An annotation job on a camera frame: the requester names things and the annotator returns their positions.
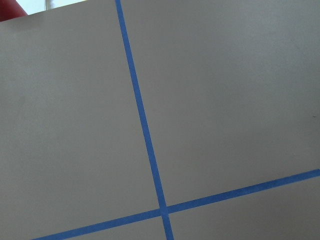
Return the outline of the long blue tape line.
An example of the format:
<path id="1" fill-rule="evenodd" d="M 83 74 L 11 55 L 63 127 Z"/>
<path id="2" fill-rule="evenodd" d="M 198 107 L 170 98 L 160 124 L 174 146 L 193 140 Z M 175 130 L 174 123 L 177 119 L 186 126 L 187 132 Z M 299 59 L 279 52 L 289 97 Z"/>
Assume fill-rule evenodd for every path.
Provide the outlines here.
<path id="1" fill-rule="evenodd" d="M 120 0 L 115 1 L 116 5 L 116 10 L 117 10 L 117 15 L 118 15 L 118 21 L 119 21 L 119 26 L 121 30 L 121 35 L 122 35 L 122 40 L 123 40 L 123 45 L 124 45 L 124 50 L 125 50 L 125 55 L 127 59 L 127 64 L 128 64 L 128 69 L 130 73 L 130 78 L 132 82 L 132 87 L 133 87 L 133 92 L 134 92 L 134 97 L 136 101 L 136 106 L 138 110 L 138 115 L 139 115 L 139 120 L 142 128 L 142 133 L 144 137 L 144 142 L 145 142 L 145 147 L 148 155 L 148 160 L 149 160 L 149 165 L 151 169 L 151 174 L 153 178 L 153 183 L 156 191 L 156 196 L 157 196 L 157 201 L 159 205 L 159 212 L 160 216 L 162 219 L 162 224 L 164 228 L 164 233 L 165 237 L 167 240 L 173 240 L 174 239 L 174 234 L 172 230 L 172 225 L 170 222 L 170 217 L 168 213 L 168 207 L 163 191 L 163 186 L 161 182 L 161 177 L 157 165 L 157 160 L 154 152 L 154 147 L 152 143 L 152 138 L 150 135 L 150 130 L 148 126 L 148 121 L 145 113 L 145 108 L 143 104 L 143 98 L 141 95 L 141 90 L 139 86 L 139 81 L 136 73 L 136 68 L 135 68 L 135 63 L 134 63 L 134 58 L 130 46 L 130 39 L 129 35 L 127 32 L 127 27 L 126 27 L 126 22 L 125 22 L 125 16 L 123 13 L 122 9 L 122 3 Z"/>

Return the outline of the crossing blue tape line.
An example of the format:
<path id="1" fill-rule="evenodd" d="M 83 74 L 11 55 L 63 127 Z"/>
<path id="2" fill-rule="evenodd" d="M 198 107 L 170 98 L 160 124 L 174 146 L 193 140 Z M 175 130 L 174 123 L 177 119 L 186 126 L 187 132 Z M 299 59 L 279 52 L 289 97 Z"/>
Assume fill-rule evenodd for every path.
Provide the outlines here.
<path id="1" fill-rule="evenodd" d="M 314 169 L 314 170 L 302 172 L 299 174 L 170 205 L 167 207 L 167 212 L 169 214 L 182 212 L 182 211 L 186 211 L 189 209 L 193 209 L 193 208 L 197 208 L 205 205 L 222 202 L 222 201 L 233 199 L 233 198 L 238 198 L 241 196 L 250 195 L 257 192 L 266 191 L 266 190 L 281 187 L 284 185 L 293 184 L 296 182 L 301 182 L 301 181 L 305 181 L 312 178 L 317 178 L 319 176 L 320 176 L 320 170 Z M 125 217 L 104 221 L 101 223 L 87 225 L 84 227 L 75 228 L 75 229 L 71 229 L 71 230 L 67 230 L 67 231 L 63 231 L 63 232 L 59 232 L 59 233 L 55 233 L 47 236 L 42 236 L 42 237 L 39 237 L 39 239 L 40 240 L 66 240 L 66 239 L 75 238 L 75 237 L 79 237 L 87 234 L 92 234 L 95 232 L 100 232 L 100 231 L 104 231 L 104 230 L 108 230 L 108 229 L 112 229 L 112 228 L 116 228 L 124 225 L 142 222 L 145 220 L 157 218 L 160 215 L 161 215 L 161 210 L 154 209 L 154 210 L 149 210 L 149 211 L 145 211 L 145 212 L 141 212 L 141 213 L 125 216 Z"/>

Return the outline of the red cylinder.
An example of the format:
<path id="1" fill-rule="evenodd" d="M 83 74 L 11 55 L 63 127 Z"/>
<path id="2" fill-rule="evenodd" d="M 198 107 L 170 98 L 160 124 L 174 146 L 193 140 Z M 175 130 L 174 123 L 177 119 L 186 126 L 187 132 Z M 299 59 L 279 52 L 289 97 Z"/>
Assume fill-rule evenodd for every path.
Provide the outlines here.
<path id="1" fill-rule="evenodd" d="M 0 21 L 24 17 L 28 14 L 16 0 L 0 0 Z"/>

